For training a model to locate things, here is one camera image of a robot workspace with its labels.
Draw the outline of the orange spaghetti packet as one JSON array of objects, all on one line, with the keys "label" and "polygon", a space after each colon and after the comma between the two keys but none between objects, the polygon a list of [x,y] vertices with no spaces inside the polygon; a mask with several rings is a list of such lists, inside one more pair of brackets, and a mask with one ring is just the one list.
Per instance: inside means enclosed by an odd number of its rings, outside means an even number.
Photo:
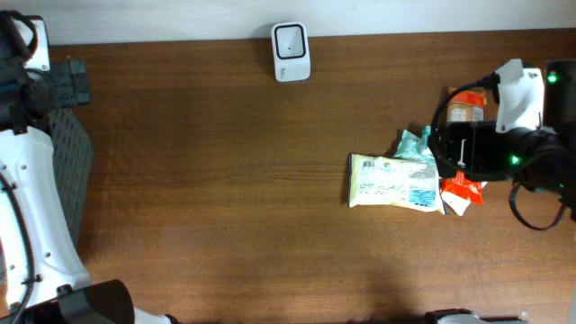
[{"label": "orange spaghetti packet", "polygon": [[[485,93],[463,91],[447,105],[447,122],[481,122],[487,104]],[[486,182],[474,182],[458,170],[453,178],[441,182],[441,198],[458,215],[463,216],[470,204],[483,204],[482,189]]]}]

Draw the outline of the teal wet wipes pack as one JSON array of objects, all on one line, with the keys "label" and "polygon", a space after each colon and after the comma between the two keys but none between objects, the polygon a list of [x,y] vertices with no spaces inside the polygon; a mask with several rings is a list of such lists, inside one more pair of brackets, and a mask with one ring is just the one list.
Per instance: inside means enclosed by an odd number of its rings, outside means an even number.
[{"label": "teal wet wipes pack", "polygon": [[431,128],[429,125],[424,128],[420,136],[404,130],[393,157],[434,165],[436,161],[428,145],[430,132]]}]

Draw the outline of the cream snack bag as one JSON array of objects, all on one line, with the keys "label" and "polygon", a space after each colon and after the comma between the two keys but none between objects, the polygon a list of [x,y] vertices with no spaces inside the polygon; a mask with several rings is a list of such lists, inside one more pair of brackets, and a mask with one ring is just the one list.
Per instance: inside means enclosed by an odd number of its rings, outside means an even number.
[{"label": "cream snack bag", "polygon": [[446,214],[435,165],[387,157],[349,156],[348,207],[390,205]]}]

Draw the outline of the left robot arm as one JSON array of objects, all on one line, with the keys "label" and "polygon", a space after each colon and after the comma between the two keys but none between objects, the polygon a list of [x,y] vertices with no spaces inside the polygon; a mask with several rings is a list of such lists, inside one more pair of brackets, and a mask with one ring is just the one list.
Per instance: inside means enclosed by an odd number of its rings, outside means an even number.
[{"label": "left robot arm", "polygon": [[174,323],[138,309],[118,280],[93,283],[65,219],[50,113],[90,104],[86,65],[50,63],[38,15],[1,12],[1,246],[3,323]]}]

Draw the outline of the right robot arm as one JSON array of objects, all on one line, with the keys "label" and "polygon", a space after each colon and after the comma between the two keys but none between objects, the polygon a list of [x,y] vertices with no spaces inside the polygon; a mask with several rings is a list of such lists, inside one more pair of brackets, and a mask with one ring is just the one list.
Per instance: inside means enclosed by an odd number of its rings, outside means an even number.
[{"label": "right robot arm", "polygon": [[[448,121],[448,103],[457,95],[482,87],[498,106],[495,121]],[[517,208],[519,189],[550,192],[565,212],[575,211],[575,61],[549,60],[543,69],[513,58],[481,79],[462,85],[438,104],[428,145],[443,178],[459,172],[474,182],[512,180],[509,207]]]}]

